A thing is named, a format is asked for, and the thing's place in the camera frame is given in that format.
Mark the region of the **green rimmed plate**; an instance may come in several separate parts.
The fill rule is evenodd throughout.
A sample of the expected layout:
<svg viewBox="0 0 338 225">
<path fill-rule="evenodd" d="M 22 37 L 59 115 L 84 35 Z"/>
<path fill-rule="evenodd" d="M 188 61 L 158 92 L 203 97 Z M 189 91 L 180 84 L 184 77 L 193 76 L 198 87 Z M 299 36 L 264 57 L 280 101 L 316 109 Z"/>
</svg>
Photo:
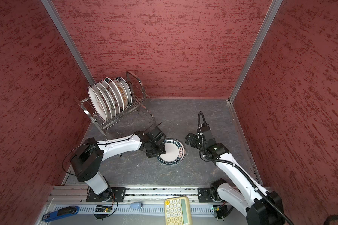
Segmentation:
<svg viewBox="0 0 338 225">
<path fill-rule="evenodd" d="M 127 97 L 128 97 L 128 107 L 130 107 L 131 104 L 132 104 L 131 90 L 130 90 L 130 88 L 129 88 L 128 83 L 127 83 L 123 78 L 121 78 L 121 82 L 122 82 L 122 84 L 123 84 L 123 86 L 124 86 L 124 88 L 125 88 L 125 90 L 126 90 Z"/>
<path fill-rule="evenodd" d="M 165 153 L 157 156 L 157 160 L 167 166 L 177 165 L 184 160 L 184 145 L 177 139 L 167 138 L 164 140 Z"/>
</svg>

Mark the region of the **stainless steel dish rack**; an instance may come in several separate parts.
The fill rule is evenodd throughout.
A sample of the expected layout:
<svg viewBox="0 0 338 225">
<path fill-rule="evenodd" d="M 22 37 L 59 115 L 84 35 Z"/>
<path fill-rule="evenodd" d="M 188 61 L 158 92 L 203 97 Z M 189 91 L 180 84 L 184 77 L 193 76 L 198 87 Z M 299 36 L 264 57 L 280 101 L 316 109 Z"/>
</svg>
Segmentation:
<svg viewBox="0 0 338 225">
<path fill-rule="evenodd" d="M 123 78 L 128 83 L 129 88 L 131 90 L 132 104 L 130 107 L 128 107 L 128 97 L 127 97 L 126 90 L 121 82 L 121 78 Z M 83 110 L 84 114 L 89 118 L 89 120 L 94 125 L 94 127 L 96 127 L 98 131 L 105 138 L 108 138 L 109 137 L 108 130 L 112 126 L 116 125 L 121 120 L 125 119 L 126 117 L 130 116 L 131 114 L 135 112 L 142 113 L 148 117 L 150 128 L 156 125 L 155 117 L 153 116 L 153 114 L 150 112 L 150 110 L 147 107 L 149 96 L 146 93 L 146 89 L 141 79 L 133 72 L 127 71 L 125 73 L 125 77 L 116 77 L 116 78 L 113 78 L 112 80 L 115 80 L 115 83 L 119 86 L 120 92 L 124 99 L 124 111 L 120 114 L 116 114 L 113 99 L 110 96 L 107 89 L 101 84 L 102 80 L 97 82 L 96 84 L 93 84 L 99 88 L 99 92 L 101 93 L 104 103 L 106 105 L 106 109 L 108 111 L 107 122 L 104 122 L 101 119 L 101 117 L 98 115 L 98 113 L 96 112 L 93 106 L 93 103 L 91 102 L 89 98 L 89 94 L 83 100 L 76 99 L 77 104 Z"/>
</svg>

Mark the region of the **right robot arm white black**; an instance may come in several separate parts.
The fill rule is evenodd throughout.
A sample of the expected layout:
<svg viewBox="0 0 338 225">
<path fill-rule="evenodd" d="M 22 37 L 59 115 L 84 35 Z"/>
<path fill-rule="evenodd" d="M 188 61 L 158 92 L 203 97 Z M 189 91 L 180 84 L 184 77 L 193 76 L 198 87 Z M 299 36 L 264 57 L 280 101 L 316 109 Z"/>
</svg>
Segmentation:
<svg viewBox="0 0 338 225">
<path fill-rule="evenodd" d="M 214 163 L 235 185 L 233 188 L 223 179 L 212 183 L 213 200 L 230 204 L 245 216 L 249 225 L 284 225 L 287 222 L 281 197 L 257 183 L 237 163 L 229 149 L 216 142 L 209 126 L 198 128 L 197 134 L 189 133 L 185 144 L 198 149 L 204 159 Z"/>
</svg>

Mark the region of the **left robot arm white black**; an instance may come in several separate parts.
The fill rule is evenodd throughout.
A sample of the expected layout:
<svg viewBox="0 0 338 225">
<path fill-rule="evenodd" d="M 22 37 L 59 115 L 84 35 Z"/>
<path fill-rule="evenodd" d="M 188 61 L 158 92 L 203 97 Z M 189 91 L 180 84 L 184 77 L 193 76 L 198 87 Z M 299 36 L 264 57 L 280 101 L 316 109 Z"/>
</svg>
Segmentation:
<svg viewBox="0 0 338 225">
<path fill-rule="evenodd" d="M 151 131 L 135 131 L 114 140 L 87 139 L 73 150 L 70 164 L 78 182 L 88 185 L 87 202 L 114 202 L 115 194 L 109 182 L 99 172 L 102 161 L 130 151 L 144 151 L 148 158 L 166 153 L 165 134 L 156 126 Z"/>
</svg>

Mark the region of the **front white plate red pattern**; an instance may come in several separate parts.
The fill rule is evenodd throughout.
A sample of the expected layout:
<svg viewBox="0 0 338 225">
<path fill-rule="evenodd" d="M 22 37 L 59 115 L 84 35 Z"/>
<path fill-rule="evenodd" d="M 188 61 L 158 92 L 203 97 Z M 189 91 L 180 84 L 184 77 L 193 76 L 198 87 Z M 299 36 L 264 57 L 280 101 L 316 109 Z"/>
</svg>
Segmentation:
<svg viewBox="0 0 338 225">
<path fill-rule="evenodd" d="M 87 88 L 89 98 L 93 103 L 93 106 L 104 122 L 108 121 L 108 111 L 104 103 L 103 97 L 99 92 L 99 88 L 96 85 Z"/>
</svg>

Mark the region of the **yellow calculator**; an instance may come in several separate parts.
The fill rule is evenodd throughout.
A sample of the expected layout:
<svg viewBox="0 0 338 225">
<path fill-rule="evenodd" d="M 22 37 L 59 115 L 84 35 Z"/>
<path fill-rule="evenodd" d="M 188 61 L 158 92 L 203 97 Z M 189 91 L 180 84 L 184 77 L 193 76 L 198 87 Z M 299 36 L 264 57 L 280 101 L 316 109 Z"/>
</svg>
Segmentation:
<svg viewBox="0 0 338 225">
<path fill-rule="evenodd" d="M 192 215 L 187 197 L 173 197 L 164 201 L 166 225 L 192 225 Z"/>
</svg>

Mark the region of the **right small circuit board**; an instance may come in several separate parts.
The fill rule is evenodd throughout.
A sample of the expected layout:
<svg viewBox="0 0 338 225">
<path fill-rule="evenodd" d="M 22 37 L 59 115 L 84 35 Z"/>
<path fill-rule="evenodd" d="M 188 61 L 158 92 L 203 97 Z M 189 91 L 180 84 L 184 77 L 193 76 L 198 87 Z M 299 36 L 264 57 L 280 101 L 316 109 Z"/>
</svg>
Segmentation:
<svg viewBox="0 0 338 225">
<path fill-rule="evenodd" d="M 214 206 L 213 207 L 213 214 L 214 217 L 217 219 L 224 219 L 228 213 L 228 206 Z"/>
</svg>

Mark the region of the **small circuit board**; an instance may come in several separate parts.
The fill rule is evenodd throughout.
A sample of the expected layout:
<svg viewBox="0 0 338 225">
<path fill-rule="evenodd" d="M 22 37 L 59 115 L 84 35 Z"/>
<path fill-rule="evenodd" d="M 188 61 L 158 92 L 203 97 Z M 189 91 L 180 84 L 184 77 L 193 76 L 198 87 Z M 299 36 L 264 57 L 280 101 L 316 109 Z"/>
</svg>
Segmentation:
<svg viewBox="0 0 338 225">
<path fill-rule="evenodd" d="M 214 206 L 213 207 L 213 214 L 214 217 L 217 219 L 224 219 L 228 213 L 228 206 Z"/>
<path fill-rule="evenodd" d="M 112 207 L 111 206 L 103 206 L 103 205 L 97 205 L 95 207 L 95 213 L 111 213 Z"/>
</svg>

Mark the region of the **blue black tool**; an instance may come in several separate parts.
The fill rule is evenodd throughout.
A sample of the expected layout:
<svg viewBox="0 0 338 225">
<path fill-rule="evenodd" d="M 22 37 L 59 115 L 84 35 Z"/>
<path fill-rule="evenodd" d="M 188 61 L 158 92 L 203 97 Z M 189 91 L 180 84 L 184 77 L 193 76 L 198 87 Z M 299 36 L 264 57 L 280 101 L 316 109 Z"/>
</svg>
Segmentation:
<svg viewBox="0 0 338 225">
<path fill-rule="evenodd" d="M 66 217 L 74 216 L 77 215 L 79 212 L 80 208 L 78 206 L 69 206 L 62 208 L 60 210 L 57 210 L 55 212 L 47 213 L 43 215 L 42 217 L 42 222 L 48 223 L 51 221 L 63 219 Z"/>
</svg>

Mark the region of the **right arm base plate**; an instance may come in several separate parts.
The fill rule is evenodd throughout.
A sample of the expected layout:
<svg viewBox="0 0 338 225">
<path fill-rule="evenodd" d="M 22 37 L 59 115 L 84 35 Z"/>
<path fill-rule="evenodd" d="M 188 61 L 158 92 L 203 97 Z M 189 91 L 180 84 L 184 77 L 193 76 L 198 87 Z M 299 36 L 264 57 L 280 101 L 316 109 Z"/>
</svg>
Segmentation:
<svg viewBox="0 0 338 225">
<path fill-rule="evenodd" d="M 209 203 L 213 202 L 211 195 L 211 188 L 198 188 L 198 201 L 200 203 Z"/>
</svg>

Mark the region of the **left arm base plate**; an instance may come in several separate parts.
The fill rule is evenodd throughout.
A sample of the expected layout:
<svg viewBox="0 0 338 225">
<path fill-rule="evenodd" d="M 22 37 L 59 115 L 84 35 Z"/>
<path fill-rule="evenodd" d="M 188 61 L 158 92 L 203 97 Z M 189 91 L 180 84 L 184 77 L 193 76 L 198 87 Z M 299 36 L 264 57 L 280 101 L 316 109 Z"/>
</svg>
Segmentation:
<svg viewBox="0 0 338 225">
<path fill-rule="evenodd" d="M 105 190 L 103 193 L 97 195 L 94 191 L 88 187 L 87 189 L 87 198 L 86 202 L 123 202 L 126 193 L 126 188 L 109 188 Z"/>
</svg>

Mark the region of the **aluminium rail frame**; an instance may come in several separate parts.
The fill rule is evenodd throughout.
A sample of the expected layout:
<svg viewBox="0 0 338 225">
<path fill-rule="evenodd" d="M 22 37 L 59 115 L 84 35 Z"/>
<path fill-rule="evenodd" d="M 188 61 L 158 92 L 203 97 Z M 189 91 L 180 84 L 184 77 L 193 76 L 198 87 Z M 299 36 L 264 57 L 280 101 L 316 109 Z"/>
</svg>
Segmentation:
<svg viewBox="0 0 338 225">
<path fill-rule="evenodd" d="M 55 186 L 39 215 L 38 225 L 43 225 L 43 215 L 60 210 L 69 206 L 78 206 L 80 208 L 78 215 L 148 215 L 162 216 L 164 215 L 164 201 L 169 198 L 185 196 L 189 199 L 191 207 L 191 215 L 193 217 L 209 217 L 213 218 L 213 207 L 227 205 L 225 201 L 215 201 L 212 203 L 200 203 L 198 201 L 199 187 L 196 186 L 112 186 L 124 187 L 126 193 L 124 201 L 118 203 L 89 203 L 87 198 L 87 185 L 69 184 L 63 186 Z M 131 209 L 131 203 L 143 203 L 142 209 Z M 111 206 L 111 213 L 95 213 L 97 205 Z"/>
</svg>

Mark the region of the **left corner aluminium post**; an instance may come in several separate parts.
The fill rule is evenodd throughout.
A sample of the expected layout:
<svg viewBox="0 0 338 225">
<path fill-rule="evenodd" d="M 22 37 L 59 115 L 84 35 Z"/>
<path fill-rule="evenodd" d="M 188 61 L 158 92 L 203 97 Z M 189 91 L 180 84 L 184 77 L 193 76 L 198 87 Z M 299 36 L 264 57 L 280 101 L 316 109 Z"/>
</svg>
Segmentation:
<svg viewBox="0 0 338 225">
<path fill-rule="evenodd" d="M 48 12 L 50 18 L 52 19 L 54 25 L 56 26 L 57 30 L 59 31 L 61 37 L 63 38 L 65 44 L 67 45 L 68 49 L 70 50 L 72 56 L 74 57 L 76 63 L 78 64 L 79 68 L 81 69 L 82 73 L 84 74 L 87 82 L 90 85 L 96 84 L 96 81 L 91 74 L 88 66 L 86 65 L 82 55 L 80 54 L 78 48 L 76 47 L 71 35 L 69 34 L 67 28 L 64 25 L 59 13 L 57 12 L 54 4 L 50 0 L 41 0 L 45 10 Z"/>
</svg>

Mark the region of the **corner aluminium post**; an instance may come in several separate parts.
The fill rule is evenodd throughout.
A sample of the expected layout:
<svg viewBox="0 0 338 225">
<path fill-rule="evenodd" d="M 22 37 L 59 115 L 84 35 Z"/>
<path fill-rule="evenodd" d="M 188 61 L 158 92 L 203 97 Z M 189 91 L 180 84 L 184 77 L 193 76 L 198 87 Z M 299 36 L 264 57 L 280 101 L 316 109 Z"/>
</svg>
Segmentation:
<svg viewBox="0 0 338 225">
<path fill-rule="evenodd" d="M 234 100 L 239 92 L 239 89 L 242 85 L 242 83 L 244 82 L 244 79 L 246 78 L 249 69 L 257 55 L 257 53 L 259 52 L 261 45 L 268 33 L 268 30 L 271 27 L 271 24 L 273 23 L 273 20 L 282 4 L 282 0 L 273 0 L 269 6 L 269 9 L 267 11 L 267 14 L 262 22 L 262 25 L 258 31 L 258 34 L 255 38 L 255 41 L 251 47 L 251 50 L 248 54 L 248 57 L 246 59 L 246 62 L 244 63 L 244 66 L 239 74 L 239 77 L 236 81 L 236 84 L 231 92 L 231 95 L 229 97 L 229 103 L 233 104 Z"/>
<path fill-rule="evenodd" d="M 90 85 L 96 84 L 96 81 L 91 74 L 88 66 L 86 65 L 82 55 L 80 54 L 78 48 L 76 47 L 71 35 L 69 34 L 67 28 L 64 25 L 59 13 L 57 12 L 54 4 L 50 0 L 41 0 L 45 10 L 48 12 L 50 18 L 52 19 L 54 25 L 56 26 L 57 30 L 59 31 L 61 37 L 63 38 L 65 44 L 67 45 L 68 49 L 70 50 L 72 56 L 74 57 L 76 63 L 78 64 L 79 68 L 81 69 L 82 73 L 84 74 L 87 82 Z"/>
</svg>

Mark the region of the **right corner aluminium post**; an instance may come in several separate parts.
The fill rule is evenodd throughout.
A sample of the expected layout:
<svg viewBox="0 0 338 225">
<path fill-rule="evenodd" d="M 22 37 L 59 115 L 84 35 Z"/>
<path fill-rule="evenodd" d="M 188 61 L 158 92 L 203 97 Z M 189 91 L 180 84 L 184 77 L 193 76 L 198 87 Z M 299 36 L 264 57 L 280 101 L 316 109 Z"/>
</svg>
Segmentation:
<svg viewBox="0 0 338 225">
<path fill-rule="evenodd" d="M 248 57 L 246 59 L 246 62 L 244 63 L 244 66 L 239 74 L 239 77 L 236 81 L 236 84 L 231 92 L 231 95 L 229 97 L 229 103 L 233 104 L 234 100 L 239 92 L 239 89 L 242 85 L 242 83 L 244 82 L 244 79 L 246 78 L 249 69 L 257 55 L 257 53 L 259 52 L 261 45 L 268 33 L 268 30 L 271 27 L 271 24 L 273 23 L 273 20 L 282 4 L 282 0 L 273 0 L 269 6 L 269 9 L 267 11 L 267 14 L 262 22 L 262 25 L 258 31 L 258 34 L 255 38 L 255 41 L 251 47 L 251 50 L 248 54 Z"/>
</svg>

